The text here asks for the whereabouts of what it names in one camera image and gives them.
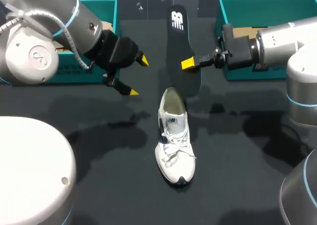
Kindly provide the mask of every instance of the new balance logo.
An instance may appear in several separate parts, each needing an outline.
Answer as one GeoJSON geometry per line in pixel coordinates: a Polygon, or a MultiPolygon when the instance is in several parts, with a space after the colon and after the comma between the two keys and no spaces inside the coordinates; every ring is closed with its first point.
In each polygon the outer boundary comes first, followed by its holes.
{"type": "Polygon", "coordinates": [[[167,123],[177,124],[177,119],[175,119],[175,118],[169,118],[169,119],[167,120],[167,123]]]}
{"type": "Polygon", "coordinates": [[[178,12],[176,13],[175,11],[172,12],[172,26],[174,28],[177,28],[179,30],[184,30],[183,26],[183,15],[178,12]]]}

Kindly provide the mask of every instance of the shoelace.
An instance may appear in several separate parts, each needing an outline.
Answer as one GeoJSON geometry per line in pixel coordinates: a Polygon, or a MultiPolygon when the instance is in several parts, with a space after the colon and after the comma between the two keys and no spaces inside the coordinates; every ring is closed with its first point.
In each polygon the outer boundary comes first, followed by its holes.
{"type": "MultiPolygon", "coordinates": [[[[188,150],[188,142],[187,142],[187,132],[188,132],[188,127],[185,127],[185,131],[179,134],[170,134],[168,133],[168,130],[165,126],[165,124],[163,124],[164,127],[164,133],[162,133],[162,136],[165,136],[168,140],[167,144],[164,144],[164,152],[166,155],[172,155],[172,154],[176,154],[177,152],[184,152],[186,154],[188,154],[190,157],[195,157],[195,155],[193,155],[189,150],[188,150]]],[[[172,156],[169,157],[168,160],[166,160],[165,162],[168,162],[169,160],[172,159],[172,156]]]]}

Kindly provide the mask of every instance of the cable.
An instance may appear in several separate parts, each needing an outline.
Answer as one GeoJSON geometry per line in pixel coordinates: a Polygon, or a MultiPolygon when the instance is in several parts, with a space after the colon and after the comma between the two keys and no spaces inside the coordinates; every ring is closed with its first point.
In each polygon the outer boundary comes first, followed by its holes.
{"type": "Polygon", "coordinates": [[[309,155],[312,151],[309,149],[309,145],[305,142],[303,142],[301,136],[299,135],[299,133],[292,127],[285,125],[285,124],[281,124],[281,127],[287,128],[288,130],[290,130],[291,132],[294,133],[295,137],[297,137],[298,142],[300,143],[300,146],[303,145],[306,149],[307,155],[309,155]]]}
{"type": "Polygon", "coordinates": [[[75,56],[77,62],[79,63],[79,65],[83,69],[86,69],[86,70],[89,69],[89,66],[86,65],[83,62],[83,60],[80,58],[79,53],[77,51],[77,48],[75,46],[75,43],[74,43],[69,31],[67,30],[67,27],[65,26],[65,24],[63,24],[63,22],[59,18],[57,18],[55,15],[53,15],[51,13],[41,11],[41,10],[33,10],[33,11],[30,11],[27,13],[19,11],[19,17],[7,22],[6,24],[4,24],[0,27],[0,34],[4,31],[16,26],[23,19],[27,20],[28,17],[32,17],[32,16],[43,16],[43,17],[49,18],[49,19],[53,20],[55,23],[57,23],[59,25],[59,27],[61,28],[61,30],[63,30],[65,37],[67,38],[67,40],[69,42],[70,48],[71,48],[72,52],[74,53],[74,56],[75,56]]]}

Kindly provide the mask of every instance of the black table surface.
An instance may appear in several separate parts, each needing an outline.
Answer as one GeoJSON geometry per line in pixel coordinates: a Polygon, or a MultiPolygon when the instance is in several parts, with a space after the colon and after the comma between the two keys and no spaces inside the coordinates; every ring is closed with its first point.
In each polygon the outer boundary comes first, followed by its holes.
{"type": "MultiPolygon", "coordinates": [[[[197,55],[215,47],[213,18],[190,19],[197,55]]],[[[284,81],[228,82],[203,69],[199,96],[188,100],[196,172],[183,189],[157,167],[158,107],[165,72],[166,21],[122,21],[123,35],[146,52],[149,68],[121,71],[140,95],[103,85],[0,86],[1,115],[40,119],[71,143],[77,162],[74,225],[283,224],[278,193],[305,152],[287,124],[284,81]]],[[[300,133],[309,140],[309,133],[300,133]]]]}

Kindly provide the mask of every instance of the shoe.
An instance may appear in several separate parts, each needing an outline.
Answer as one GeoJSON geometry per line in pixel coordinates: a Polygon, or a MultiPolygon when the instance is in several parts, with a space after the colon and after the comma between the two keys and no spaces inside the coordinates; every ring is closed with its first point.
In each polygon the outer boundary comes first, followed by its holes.
{"type": "Polygon", "coordinates": [[[155,156],[159,169],[170,183],[183,186],[194,176],[196,158],[185,105],[174,87],[165,90],[158,113],[161,139],[155,156]]]}

